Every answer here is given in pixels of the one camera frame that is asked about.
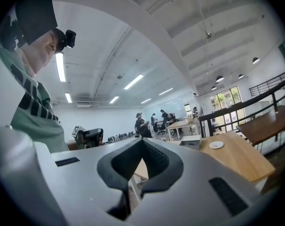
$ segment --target wooden table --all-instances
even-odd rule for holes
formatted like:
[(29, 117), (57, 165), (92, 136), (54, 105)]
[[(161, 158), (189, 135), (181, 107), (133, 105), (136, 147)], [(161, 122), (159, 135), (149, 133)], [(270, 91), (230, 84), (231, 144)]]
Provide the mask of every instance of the wooden table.
[(178, 128), (190, 127), (190, 126), (196, 124), (197, 131), (198, 131), (198, 125), (197, 125), (197, 123), (198, 123), (198, 119), (195, 118), (192, 122), (189, 122), (189, 123), (187, 123), (185, 120), (183, 120), (183, 121), (175, 122), (175, 123), (173, 123), (172, 125), (168, 126), (168, 127), (167, 127), (167, 131), (168, 131), (168, 133), (169, 133), (170, 141), (172, 141), (172, 136), (171, 136), (171, 131), (170, 131), (170, 130), (176, 129), (178, 138), (180, 138)]
[[(224, 146), (219, 149), (211, 149), (209, 144), (213, 141), (222, 141)], [(170, 141), (169, 143), (179, 145), (181, 141)], [(272, 164), (262, 154), (234, 131), (203, 138), (200, 151), (214, 157), (226, 167), (245, 177), (249, 182), (259, 184), (259, 190), (263, 187), (268, 176), (275, 171)], [(144, 179), (149, 178), (143, 160), (138, 165), (135, 174)]]
[(271, 110), (262, 116), (237, 126), (237, 129), (241, 131), (253, 145), (268, 140), (285, 130), (285, 105), (280, 105), (277, 109), (278, 113)]

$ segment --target staircase railing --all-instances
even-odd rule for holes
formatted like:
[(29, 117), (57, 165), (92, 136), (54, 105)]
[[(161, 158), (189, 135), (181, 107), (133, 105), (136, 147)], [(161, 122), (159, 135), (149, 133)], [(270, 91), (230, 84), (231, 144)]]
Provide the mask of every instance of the staircase railing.
[[(202, 136), (202, 137), (205, 137), (205, 132), (203, 131), (204, 128), (203, 128), (203, 126), (202, 126), (202, 122), (203, 122), (203, 121), (207, 121), (208, 129), (209, 129), (209, 135), (210, 135), (210, 136), (213, 136), (215, 129), (220, 129), (220, 128), (222, 128), (222, 127), (226, 127), (226, 126), (231, 125), (231, 124), (234, 124), (234, 123), (239, 123), (240, 121), (243, 121), (243, 120), (245, 120), (245, 119), (247, 119), (247, 118), (250, 118), (250, 117), (252, 117), (252, 116), (255, 116), (256, 114), (258, 114), (258, 113), (260, 113), (260, 112), (262, 112), (262, 111), (264, 111), (264, 110), (267, 110), (267, 109), (268, 109), (269, 107), (271, 107), (271, 106), (273, 106), (275, 112), (277, 112), (277, 103), (278, 103), (279, 101), (281, 101), (282, 99), (284, 99), (284, 98), (285, 98), (285, 95), (283, 95), (280, 99), (276, 100), (274, 93), (275, 93), (277, 90), (279, 90), (279, 89), (281, 89), (282, 87), (284, 87), (284, 86), (285, 86), (285, 80), (283, 80), (282, 82), (278, 83), (276, 86), (274, 86), (274, 87), (271, 88), (270, 90), (268, 90), (268, 91), (266, 91), (266, 92), (263, 92), (262, 94), (259, 94), (257, 97), (251, 98), (250, 100), (247, 100), (247, 101), (242, 102), (242, 103), (239, 103), (239, 104), (235, 104), (235, 105), (233, 105), (233, 106), (230, 107), (230, 108), (221, 109), (221, 110), (216, 111), (216, 112), (214, 112), (214, 113), (212, 113), (212, 114), (200, 116), (200, 117), (199, 117), (199, 121), (200, 121), (200, 125), (201, 125), (201, 136)], [(231, 121), (231, 122), (226, 123), (226, 124), (224, 124), (224, 125), (212, 126), (211, 119), (216, 118), (216, 117), (219, 117), (219, 116), (223, 116), (223, 115), (229, 114), (229, 113), (231, 113), (231, 112), (233, 112), (233, 111), (237, 111), (237, 110), (240, 110), (240, 109), (245, 108), (245, 107), (247, 107), (247, 106), (250, 106), (250, 105), (252, 105), (252, 104), (254, 104), (254, 103), (256, 103), (256, 102), (258, 102), (258, 101), (264, 99), (265, 97), (270, 96), (270, 95), (272, 95), (273, 103), (270, 104), (270, 105), (268, 105), (268, 106), (266, 106), (265, 108), (263, 108), (263, 109), (261, 109), (261, 110), (259, 110), (259, 111), (257, 111), (257, 112), (254, 112), (254, 113), (252, 113), (252, 114), (250, 114), (250, 115), (248, 115), (248, 116), (246, 116), (246, 117), (244, 117), (244, 118), (238, 119), (238, 120), (236, 120), (236, 121)]]
[(249, 88), (251, 96), (258, 96), (266, 91), (268, 91), (269, 89), (275, 87), (276, 85), (278, 85), (280, 82), (282, 82), (285, 79), (285, 72), (281, 73), (280, 75), (273, 77), (272, 79), (263, 82), (261, 84), (258, 84), (256, 86), (253, 86), (251, 88)]

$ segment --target ceiling vent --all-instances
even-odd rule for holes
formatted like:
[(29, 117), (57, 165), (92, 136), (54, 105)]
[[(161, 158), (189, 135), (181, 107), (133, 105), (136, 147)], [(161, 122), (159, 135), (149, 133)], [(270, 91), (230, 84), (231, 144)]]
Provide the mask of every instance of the ceiling vent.
[(90, 108), (90, 107), (99, 107), (99, 102), (96, 101), (78, 101), (78, 108)]

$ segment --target desk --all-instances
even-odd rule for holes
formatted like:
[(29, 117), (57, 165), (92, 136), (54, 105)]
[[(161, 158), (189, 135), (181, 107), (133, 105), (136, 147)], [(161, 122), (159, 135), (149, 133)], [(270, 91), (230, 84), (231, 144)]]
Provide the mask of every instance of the desk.
[[(234, 131), (202, 138), (201, 141), (200, 151), (212, 156), (224, 166), (254, 183), (259, 191), (264, 186), (268, 176), (275, 171), (272, 164), (262, 154)], [(211, 149), (209, 144), (213, 141), (222, 141), (224, 146), (219, 149)], [(167, 143), (177, 146), (181, 141), (169, 141)], [(135, 174), (144, 179), (149, 178), (143, 160), (139, 163)]]
[(197, 125), (197, 123), (198, 123), (198, 119), (195, 118), (192, 122), (189, 122), (189, 123), (187, 123), (185, 120), (183, 120), (183, 121), (175, 122), (175, 123), (173, 123), (172, 125), (168, 126), (168, 127), (167, 127), (167, 131), (168, 131), (168, 133), (169, 133), (170, 141), (172, 141), (171, 131), (170, 131), (170, 130), (176, 129), (178, 138), (180, 138), (178, 128), (190, 127), (190, 126), (196, 124), (197, 131), (198, 131), (198, 125)]
[(285, 105), (278, 106), (277, 110), (278, 113), (271, 110), (262, 116), (237, 126), (237, 129), (253, 145), (262, 143), (285, 130)]

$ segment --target green shirt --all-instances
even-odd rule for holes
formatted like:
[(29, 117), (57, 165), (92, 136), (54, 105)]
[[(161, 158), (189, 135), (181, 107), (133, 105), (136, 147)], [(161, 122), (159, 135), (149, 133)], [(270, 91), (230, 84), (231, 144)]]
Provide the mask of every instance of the green shirt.
[(28, 134), (33, 141), (46, 144), (51, 153), (68, 151), (59, 118), (53, 114), (50, 95), (41, 83), (29, 76), (21, 54), (0, 46), (0, 58), (25, 89), (11, 126)]

